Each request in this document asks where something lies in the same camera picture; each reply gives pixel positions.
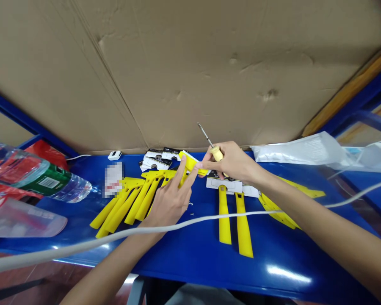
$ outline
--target screwdriver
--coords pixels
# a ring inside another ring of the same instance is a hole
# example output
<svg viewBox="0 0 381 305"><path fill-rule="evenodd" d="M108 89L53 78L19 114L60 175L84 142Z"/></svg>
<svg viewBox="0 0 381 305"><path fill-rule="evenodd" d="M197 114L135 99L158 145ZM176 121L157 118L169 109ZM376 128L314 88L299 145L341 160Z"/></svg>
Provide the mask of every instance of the screwdriver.
<svg viewBox="0 0 381 305"><path fill-rule="evenodd" d="M216 161L223 160L224 156L223 156L223 153L220 151L220 147L219 146L213 146L212 142L210 141L209 137L207 136L207 134L205 133L205 131L202 128L202 125L200 125L199 122L198 122L198 126L199 126L200 130L203 132L203 134L206 137L207 141L209 142L210 147L211 147L210 153L213 155L215 160ZM227 174L225 174L225 173L223 173L223 174L227 177L227 179L229 181L234 181L234 179L229 177Z"/></svg>

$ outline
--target transparent plastic box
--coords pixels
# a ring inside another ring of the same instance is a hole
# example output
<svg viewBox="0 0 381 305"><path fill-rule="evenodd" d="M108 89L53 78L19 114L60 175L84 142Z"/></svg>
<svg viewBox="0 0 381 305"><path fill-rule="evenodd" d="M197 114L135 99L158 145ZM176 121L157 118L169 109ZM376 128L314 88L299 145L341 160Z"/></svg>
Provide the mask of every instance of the transparent plastic box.
<svg viewBox="0 0 381 305"><path fill-rule="evenodd" d="M52 237L65 228L67 221L27 203L0 198L0 237Z"/></svg>

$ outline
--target green bottle label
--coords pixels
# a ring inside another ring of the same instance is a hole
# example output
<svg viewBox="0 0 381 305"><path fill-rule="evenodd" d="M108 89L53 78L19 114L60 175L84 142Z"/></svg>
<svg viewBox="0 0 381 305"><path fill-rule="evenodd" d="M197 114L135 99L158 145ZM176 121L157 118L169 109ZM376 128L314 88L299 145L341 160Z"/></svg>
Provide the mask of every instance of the green bottle label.
<svg viewBox="0 0 381 305"><path fill-rule="evenodd" d="M31 191L44 196L52 196L58 193L69 180L72 174L54 164L50 164L45 173L37 180L19 187L20 189Z"/></svg>

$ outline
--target white cable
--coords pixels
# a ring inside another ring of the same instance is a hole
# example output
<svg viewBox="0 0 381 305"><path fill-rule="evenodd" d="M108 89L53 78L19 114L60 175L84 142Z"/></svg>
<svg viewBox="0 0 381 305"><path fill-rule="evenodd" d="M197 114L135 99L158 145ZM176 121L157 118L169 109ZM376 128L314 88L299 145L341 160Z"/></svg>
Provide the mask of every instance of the white cable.
<svg viewBox="0 0 381 305"><path fill-rule="evenodd" d="M336 174L333 174L332 176L330 176L329 178L327 178L327 180L336 177L338 174L341 174L342 172L348 171L350 168L352 168L354 165L356 165L356 164L360 161L361 157L363 156L364 149L365 149L366 147L369 147L369 146L372 146L372 145L375 145L375 144L378 144L378 143L381 143L381 141L374 142L374 143L371 143L371 144L368 144L367 146L365 146L365 147L363 148L363 150L360 152L359 157L357 158L357 160L355 160L352 164L350 164L350 165L347 166L346 168L342 169L341 171L337 172Z"/></svg>
<svg viewBox="0 0 381 305"><path fill-rule="evenodd" d="M80 157L86 157L86 156L90 157L90 156L92 156L92 155L79 155L79 156L77 156L77 157L73 157L73 158L66 159L66 161L71 161L71 160L78 159L78 158L80 158Z"/></svg>
<svg viewBox="0 0 381 305"><path fill-rule="evenodd" d="M348 192L348 190L346 190L346 189L340 184L340 182L339 182L337 179L335 179L334 181L337 183L338 186L340 186L340 188L341 188L342 190L344 190L344 191L346 192L346 194L348 194L348 195L350 195L350 196L353 196L352 194L350 194L350 193Z"/></svg>
<svg viewBox="0 0 381 305"><path fill-rule="evenodd" d="M342 205L349 204L356 199L360 198L364 194L375 190L377 188L381 187L381 182L378 184L375 184L373 186L370 186L369 188L366 188L365 190L357 193L353 197L340 202L336 204L331 205L325 205L326 208L335 208ZM22 268L27 267L39 263L44 263L47 261L52 261L55 259L64 258L70 255L74 255L76 253L80 253L83 251L88 251L90 249L100 247L103 244L108 244L112 241L115 241L117 239L121 239L124 237L127 237L132 234L145 234L145 233L160 233L160 232L168 232L168 231L174 231L181 229L183 227L202 222L205 220L213 220L213 219L219 219L219 218L227 218L227 217L237 217L237 216L248 216L248 215L259 215L259 214L273 214L273 213L282 213L281 210L279 211L255 211L255 212L247 212L247 213L240 213L240 214L228 214L228 215L215 215L215 216L204 216L199 217L191 220L187 220L185 222L181 222L176 225L167 226L167 227L141 227L141 228L133 228L128 229L124 231L117 232L115 234L95 239L92 241L86 241L80 244L75 244L72 246L63 247L60 249L55 250L45 250L45 251L38 251L28 254L21 254L21 255L14 255L14 256L8 256L4 258L0 258L0 272L12 270L15 268Z"/></svg>

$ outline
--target cardboard box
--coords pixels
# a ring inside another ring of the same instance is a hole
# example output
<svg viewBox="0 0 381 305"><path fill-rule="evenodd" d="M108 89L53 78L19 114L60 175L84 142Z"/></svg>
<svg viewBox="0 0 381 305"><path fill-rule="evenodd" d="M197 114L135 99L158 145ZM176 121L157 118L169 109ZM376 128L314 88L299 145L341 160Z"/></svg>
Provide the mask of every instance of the cardboard box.
<svg viewBox="0 0 381 305"><path fill-rule="evenodd" d="M369 0L0 1L0 92L80 153L293 140L380 47Z"/></svg>

